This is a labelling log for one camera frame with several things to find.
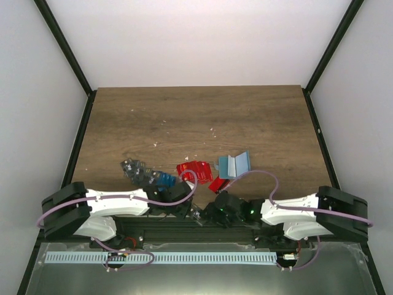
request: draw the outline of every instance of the white perforated cable channel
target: white perforated cable channel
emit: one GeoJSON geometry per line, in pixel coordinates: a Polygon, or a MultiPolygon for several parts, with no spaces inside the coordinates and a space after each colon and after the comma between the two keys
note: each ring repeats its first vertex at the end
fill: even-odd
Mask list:
{"type": "MultiPolygon", "coordinates": [[[[143,264],[149,255],[130,254],[112,258],[109,263],[143,264]]],[[[48,251],[48,264],[103,264],[109,252],[59,252],[48,251]]],[[[273,252],[153,252],[153,264],[251,264],[275,266],[277,254],[273,252]]]]}

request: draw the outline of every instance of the red plastic object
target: red plastic object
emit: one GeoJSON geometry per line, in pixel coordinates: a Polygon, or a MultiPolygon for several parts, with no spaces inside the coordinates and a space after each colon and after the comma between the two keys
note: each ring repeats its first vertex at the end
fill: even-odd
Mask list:
{"type": "Polygon", "coordinates": [[[229,181],[229,179],[221,179],[217,176],[217,178],[209,185],[209,189],[218,194],[220,190],[227,186],[229,181]]]}
{"type": "MultiPolygon", "coordinates": [[[[204,184],[213,181],[213,175],[211,173],[210,165],[207,162],[187,162],[176,166],[177,173],[180,175],[184,170],[192,170],[195,172],[198,182],[204,184]]],[[[194,177],[191,173],[184,173],[182,176],[184,181],[193,181],[194,177]]]]}

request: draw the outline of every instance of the purple cable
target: purple cable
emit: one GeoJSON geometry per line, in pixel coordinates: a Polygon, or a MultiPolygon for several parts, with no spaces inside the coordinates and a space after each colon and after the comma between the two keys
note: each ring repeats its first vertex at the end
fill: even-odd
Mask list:
{"type": "MultiPolygon", "coordinates": [[[[152,258],[149,262],[147,262],[147,263],[145,263],[145,264],[142,264],[142,265],[138,265],[138,266],[136,266],[136,267],[131,267],[131,268],[127,268],[127,269],[117,269],[116,271],[118,271],[118,272],[123,272],[123,271],[127,271],[127,270],[143,269],[144,267],[147,267],[147,266],[151,265],[151,263],[154,262],[155,256],[154,256],[154,254],[151,253],[151,252],[148,252],[148,251],[134,252],[134,251],[116,250],[116,249],[112,249],[112,248],[108,247],[107,245],[105,245],[103,242],[101,242],[101,241],[98,240],[97,238],[93,238],[93,237],[92,237],[91,239],[93,239],[99,246],[101,246],[102,248],[104,248],[105,250],[108,250],[108,251],[110,251],[110,252],[116,252],[116,253],[122,253],[122,254],[132,254],[132,255],[134,255],[134,254],[138,254],[138,255],[145,254],[145,255],[151,256],[151,258],[152,258]]],[[[110,257],[108,257],[108,258],[106,259],[106,261],[105,261],[105,268],[106,268],[107,270],[110,270],[110,269],[111,269],[111,268],[109,267],[109,265],[108,265],[109,261],[111,261],[112,259],[114,259],[114,258],[116,258],[116,257],[118,257],[118,256],[110,256],[110,257]]]]}
{"type": "Polygon", "coordinates": [[[276,191],[278,190],[278,186],[279,186],[279,182],[278,182],[278,178],[276,175],[268,172],[268,171],[264,171],[264,170],[251,170],[248,172],[243,173],[242,175],[236,177],[230,184],[228,184],[224,189],[228,189],[234,182],[236,182],[237,180],[243,178],[244,176],[253,173],[253,172],[259,172],[259,173],[264,173],[267,175],[270,175],[271,177],[274,178],[274,180],[276,181],[276,186],[274,187],[274,189],[271,191],[270,195],[269,195],[269,201],[276,207],[279,209],[285,209],[285,210],[295,210],[295,211],[310,211],[310,212],[315,212],[315,213],[323,213],[323,214],[329,214],[329,215],[334,215],[334,216],[339,216],[339,217],[344,217],[344,218],[349,218],[355,221],[361,221],[367,224],[368,227],[372,227],[374,226],[374,223],[367,219],[367,218],[363,218],[363,217],[358,217],[355,215],[351,215],[351,214],[347,214],[347,213],[342,213],[342,212],[337,212],[337,211],[330,211],[330,210],[325,210],[325,209],[318,209],[318,208],[308,208],[308,207],[292,207],[292,206],[282,206],[277,204],[274,200],[273,200],[273,196],[276,193],[276,191]]]}
{"type": "MultiPolygon", "coordinates": [[[[149,199],[142,198],[142,197],[137,197],[137,196],[133,197],[133,199],[140,200],[140,201],[147,202],[147,203],[151,203],[151,204],[154,204],[154,205],[160,205],[160,206],[176,206],[178,204],[181,204],[181,203],[187,201],[194,194],[194,192],[197,189],[197,184],[198,184],[198,177],[195,174],[195,172],[192,171],[192,170],[184,170],[179,175],[179,177],[181,178],[181,176],[184,173],[187,173],[187,172],[190,172],[194,176],[195,182],[194,182],[194,187],[192,188],[191,192],[187,196],[185,196],[183,199],[181,199],[179,201],[176,201],[176,202],[172,202],[172,203],[157,202],[157,201],[153,201],[153,200],[149,200],[149,199]]],[[[119,195],[104,195],[104,196],[101,197],[101,200],[129,199],[129,198],[130,198],[130,195],[121,195],[121,194],[119,194],[119,195]]],[[[41,225],[41,221],[43,221],[46,217],[51,215],[53,212],[56,212],[57,210],[60,210],[60,209],[62,209],[64,207],[67,207],[67,206],[70,206],[70,205],[74,205],[74,204],[78,204],[78,203],[82,203],[82,202],[86,202],[86,201],[91,201],[91,200],[96,200],[96,197],[85,197],[85,198],[75,199],[75,200],[71,200],[71,201],[62,203],[60,205],[57,205],[57,206],[49,209],[48,211],[46,211],[43,215],[41,215],[40,218],[38,218],[38,220],[36,222],[36,226],[39,227],[40,229],[43,229],[44,227],[41,225]]]]}
{"type": "Polygon", "coordinates": [[[188,173],[188,172],[190,172],[190,173],[192,174],[192,176],[194,176],[194,187],[192,188],[191,192],[190,192],[186,197],[184,197],[183,199],[181,199],[180,201],[176,201],[176,202],[172,202],[172,203],[163,203],[163,202],[158,202],[158,201],[153,201],[153,200],[145,199],[145,198],[142,198],[142,197],[133,197],[133,199],[139,200],[139,201],[143,201],[143,202],[147,202],[147,203],[154,204],[154,205],[159,205],[159,206],[176,206],[176,205],[178,205],[178,204],[181,204],[181,203],[187,201],[187,200],[194,194],[194,192],[195,192],[196,189],[197,189],[198,177],[197,177],[197,174],[196,174],[194,171],[192,171],[192,170],[184,170],[184,171],[179,175],[180,179],[182,179],[182,175],[183,175],[184,173],[188,173]]]}
{"type": "MultiPolygon", "coordinates": [[[[317,235],[316,237],[317,237],[318,245],[317,245],[317,251],[316,251],[314,257],[311,258],[310,261],[308,261],[306,264],[303,264],[302,266],[293,267],[292,270],[301,270],[301,269],[305,269],[306,267],[310,266],[310,265],[318,258],[319,252],[320,252],[320,250],[321,250],[321,239],[319,238],[318,235],[317,235]]],[[[277,266],[278,266],[280,269],[285,269],[285,268],[282,267],[278,262],[276,262],[276,264],[277,264],[277,266]]]]}
{"type": "MultiPolygon", "coordinates": [[[[107,200],[107,199],[129,199],[130,195],[105,195],[102,196],[101,199],[103,200],[107,200]]],[[[91,200],[96,200],[96,197],[85,197],[85,198],[79,198],[79,199],[75,199],[75,200],[71,200],[65,203],[62,203],[60,205],[57,205],[51,209],[49,209],[48,211],[46,211],[43,215],[40,216],[40,218],[38,218],[37,222],[36,222],[36,226],[39,227],[40,229],[43,229],[44,226],[41,225],[41,221],[43,221],[46,217],[48,217],[49,215],[51,215],[53,212],[56,212],[57,210],[60,210],[64,207],[70,206],[70,205],[75,205],[78,203],[82,203],[82,202],[86,202],[86,201],[91,201],[91,200]]]]}

